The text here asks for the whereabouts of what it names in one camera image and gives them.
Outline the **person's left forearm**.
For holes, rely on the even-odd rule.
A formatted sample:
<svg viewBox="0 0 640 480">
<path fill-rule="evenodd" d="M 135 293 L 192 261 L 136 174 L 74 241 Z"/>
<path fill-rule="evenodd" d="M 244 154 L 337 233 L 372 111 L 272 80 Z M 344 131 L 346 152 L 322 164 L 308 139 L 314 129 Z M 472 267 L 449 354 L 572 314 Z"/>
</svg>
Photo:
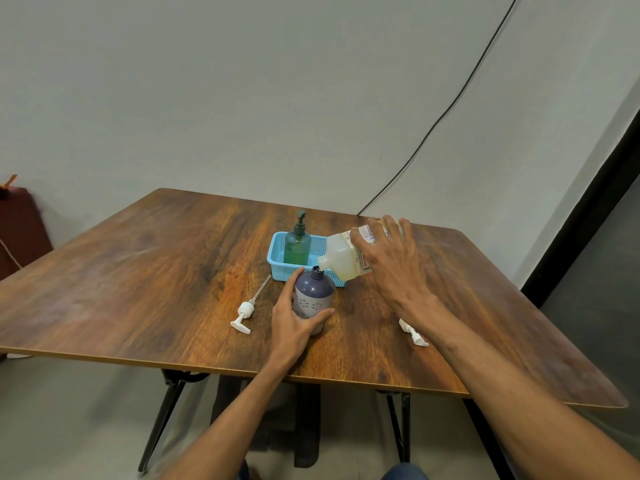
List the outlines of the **person's left forearm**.
<svg viewBox="0 0 640 480">
<path fill-rule="evenodd" d="M 270 398 L 295 361 L 272 353 L 244 391 L 158 480 L 255 480 L 246 454 Z"/>
</svg>

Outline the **wooden folding table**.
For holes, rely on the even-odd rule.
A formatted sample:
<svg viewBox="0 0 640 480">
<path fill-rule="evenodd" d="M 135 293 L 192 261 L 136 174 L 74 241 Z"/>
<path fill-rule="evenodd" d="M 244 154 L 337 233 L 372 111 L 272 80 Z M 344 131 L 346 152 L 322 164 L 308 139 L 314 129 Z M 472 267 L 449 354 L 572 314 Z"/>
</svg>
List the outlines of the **wooden folding table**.
<svg viewBox="0 0 640 480">
<path fill-rule="evenodd" d="M 250 335 L 229 325 L 268 274 L 268 244 L 295 207 L 161 188 L 0 281 L 0 354 L 59 356 L 239 380 L 265 362 L 268 285 Z M 625 408 L 628 400 L 460 231 L 413 225 L 432 290 L 460 319 L 567 404 Z M 397 453 L 410 460 L 411 393 L 475 405 L 441 355 L 414 346 L 360 277 L 338 291 L 337 315 L 290 375 L 303 387 L 296 465 L 319 449 L 319 384 L 401 392 L 401 421 L 387 399 Z"/>
</svg>

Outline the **person's left hand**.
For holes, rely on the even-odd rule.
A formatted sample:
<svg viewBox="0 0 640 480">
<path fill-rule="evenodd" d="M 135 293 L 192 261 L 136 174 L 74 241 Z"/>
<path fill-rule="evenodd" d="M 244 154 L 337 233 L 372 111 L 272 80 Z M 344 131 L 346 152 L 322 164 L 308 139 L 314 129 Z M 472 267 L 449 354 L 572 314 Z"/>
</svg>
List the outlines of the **person's left hand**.
<svg viewBox="0 0 640 480">
<path fill-rule="evenodd" d="M 311 337 L 303 333 L 301 320 L 292 310 L 295 276 L 304 270 L 303 267 L 298 268 L 286 281 L 271 315 L 271 347 L 268 362 L 277 364 L 284 372 L 288 372 L 298 361 Z"/>
</svg>

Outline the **translucent refill bottle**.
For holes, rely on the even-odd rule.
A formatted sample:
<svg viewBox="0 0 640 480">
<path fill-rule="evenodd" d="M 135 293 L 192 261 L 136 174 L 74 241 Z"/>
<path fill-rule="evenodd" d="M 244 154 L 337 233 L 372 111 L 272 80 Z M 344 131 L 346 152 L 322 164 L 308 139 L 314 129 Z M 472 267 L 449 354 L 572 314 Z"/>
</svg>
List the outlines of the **translucent refill bottle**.
<svg viewBox="0 0 640 480">
<path fill-rule="evenodd" d="M 372 243 L 376 248 L 374 262 L 366 262 L 352 245 L 350 231 L 327 237 L 324 255 L 317 258 L 320 269 L 324 272 L 331 270 L 343 282 L 372 272 L 372 267 L 377 265 L 385 252 L 391 250 L 395 244 L 387 237 L 382 219 L 369 219 L 366 225 L 358 228 L 364 240 Z"/>
</svg>

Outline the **person's right forearm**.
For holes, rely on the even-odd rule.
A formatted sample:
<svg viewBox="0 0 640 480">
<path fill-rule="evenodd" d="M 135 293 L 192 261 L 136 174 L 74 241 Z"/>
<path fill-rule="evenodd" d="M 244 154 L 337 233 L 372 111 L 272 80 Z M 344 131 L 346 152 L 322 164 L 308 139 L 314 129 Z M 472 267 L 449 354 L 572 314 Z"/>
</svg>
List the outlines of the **person's right forearm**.
<svg viewBox="0 0 640 480">
<path fill-rule="evenodd" d="M 402 300 L 532 480 L 640 480 L 640 462 L 460 322 L 432 294 Z"/>
</svg>

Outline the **person's right hand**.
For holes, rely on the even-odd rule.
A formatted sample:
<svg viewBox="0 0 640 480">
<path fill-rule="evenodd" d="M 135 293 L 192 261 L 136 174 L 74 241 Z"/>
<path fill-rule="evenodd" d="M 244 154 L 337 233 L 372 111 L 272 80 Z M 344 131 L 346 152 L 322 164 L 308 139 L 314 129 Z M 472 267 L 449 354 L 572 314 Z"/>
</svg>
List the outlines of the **person's right hand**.
<svg viewBox="0 0 640 480">
<path fill-rule="evenodd" d="M 394 244 L 372 267 L 376 289 L 388 306 L 412 327 L 418 329 L 435 298 L 428 289 L 420 265 L 412 224 L 400 218 L 405 232 L 404 244 Z"/>
</svg>

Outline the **person's blue trouser knee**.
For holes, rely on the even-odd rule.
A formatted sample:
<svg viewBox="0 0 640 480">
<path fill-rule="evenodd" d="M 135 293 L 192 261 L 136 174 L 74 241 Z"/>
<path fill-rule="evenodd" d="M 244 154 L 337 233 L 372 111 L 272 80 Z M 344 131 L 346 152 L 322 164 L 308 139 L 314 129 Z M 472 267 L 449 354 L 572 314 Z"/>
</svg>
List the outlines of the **person's blue trouser knee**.
<svg viewBox="0 0 640 480">
<path fill-rule="evenodd" d="M 380 480 L 429 480 L 429 478 L 417 465 L 401 462 L 389 468 Z"/>
</svg>

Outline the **black door frame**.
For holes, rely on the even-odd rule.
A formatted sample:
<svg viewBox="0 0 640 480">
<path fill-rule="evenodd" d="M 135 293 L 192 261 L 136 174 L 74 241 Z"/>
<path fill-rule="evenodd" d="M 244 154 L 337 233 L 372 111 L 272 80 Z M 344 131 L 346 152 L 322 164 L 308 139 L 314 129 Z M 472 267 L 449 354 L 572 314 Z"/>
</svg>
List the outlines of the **black door frame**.
<svg viewBox="0 0 640 480">
<path fill-rule="evenodd" d="M 640 109 L 604 161 L 521 292 L 540 308 L 640 176 Z"/>
</svg>

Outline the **white pump dispenser head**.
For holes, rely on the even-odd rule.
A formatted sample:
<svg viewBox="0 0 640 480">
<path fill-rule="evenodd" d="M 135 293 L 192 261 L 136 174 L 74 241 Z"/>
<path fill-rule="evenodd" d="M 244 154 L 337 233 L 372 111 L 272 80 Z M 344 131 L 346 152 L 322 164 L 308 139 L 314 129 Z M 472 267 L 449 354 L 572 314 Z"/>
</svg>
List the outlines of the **white pump dispenser head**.
<svg viewBox="0 0 640 480">
<path fill-rule="evenodd" d="M 401 327 L 401 329 L 409 334 L 411 336 L 412 342 L 414 343 L 414 345 L 419 346 L 419 347 L 428 347 L 429 344 L 427 343 L 427 341 L 425 341 L 425 339 L 422 338 L 421 334 L 419 332 L 417 332 L 416 329 L 414 329 L 414 327 L 412 327 L 411 325 L 409 325 L 408 323 L 404 322 L 404 320 L 399 319 L 398 323 Z"/>
<path fill-rule="evenodd" d="M 257 298 L 259 297 L 261 291 L 265 288 L 265 286 L 268 284 L 268 282 L 271 279 L 271 274 L 269 274 L 267 276 L 267 278 L 265 279 L 265 281 L 263 281 L 263 283 L 261 284 L 260 288 L 258 288 L 258 290 L 256 291 L 255 295 L 249 299 L 248 301 L 244 301 L 242 302 L 242 304 L 240 304 L 240 306 L 237 309 L 237 317 L 235 318 L 235 320 L 230 322 L 230 326 L 245 334 L 245 335 L 249 335 L 251 334 L 251 330 L 243 324 L 244 320 L 247 320 L 249 318 L 251 318 L 252 314 L 254 313 L 255 310 L 255 302 L 257 300 Z"/>
</svg>

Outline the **purple flower-print bottle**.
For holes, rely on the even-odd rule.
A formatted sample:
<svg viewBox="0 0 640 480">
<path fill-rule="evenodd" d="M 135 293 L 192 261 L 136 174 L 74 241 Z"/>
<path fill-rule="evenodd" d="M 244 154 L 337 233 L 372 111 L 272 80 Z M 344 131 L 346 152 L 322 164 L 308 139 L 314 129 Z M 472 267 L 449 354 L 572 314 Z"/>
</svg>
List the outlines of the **purple flower-print bottle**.
<svg viewBox="0 0 640 480">
<path fill-rule="evenodd" d="M 318 265 L 295 276 L 292 310 L 302 320 L 309 320 L 332 307 L 335 284 Z"/>
</svg>

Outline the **green pump bottle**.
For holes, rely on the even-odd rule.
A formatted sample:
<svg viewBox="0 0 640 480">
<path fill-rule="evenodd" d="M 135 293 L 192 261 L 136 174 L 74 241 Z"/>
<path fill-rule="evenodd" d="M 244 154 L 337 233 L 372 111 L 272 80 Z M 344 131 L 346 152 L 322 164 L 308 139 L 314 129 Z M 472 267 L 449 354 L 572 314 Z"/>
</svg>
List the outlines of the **green pump bottle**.
<svg viewBox="0 0 640 480">
<path fill-rule="evenodd" d="M 283 257 L 286 264 L 298 266 L 308 264 L 312 239 L 307 232 L 306 213 L 306 210 L 299 209 L 292 231 L 286 233 Z"/>
</svg>

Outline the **dark red chair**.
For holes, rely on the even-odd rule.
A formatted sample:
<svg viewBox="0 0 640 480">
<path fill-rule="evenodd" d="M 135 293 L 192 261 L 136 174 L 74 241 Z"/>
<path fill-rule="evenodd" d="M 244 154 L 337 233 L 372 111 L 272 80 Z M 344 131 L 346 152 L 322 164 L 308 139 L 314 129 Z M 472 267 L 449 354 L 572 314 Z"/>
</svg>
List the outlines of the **dark red chair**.
<svg viewBox="0 0 640 480">
<path fill-rule="evenodd" d="M 16 178 L 0 184 L 0 281 L 53 250 L 34 197 Z"/>
</svg>

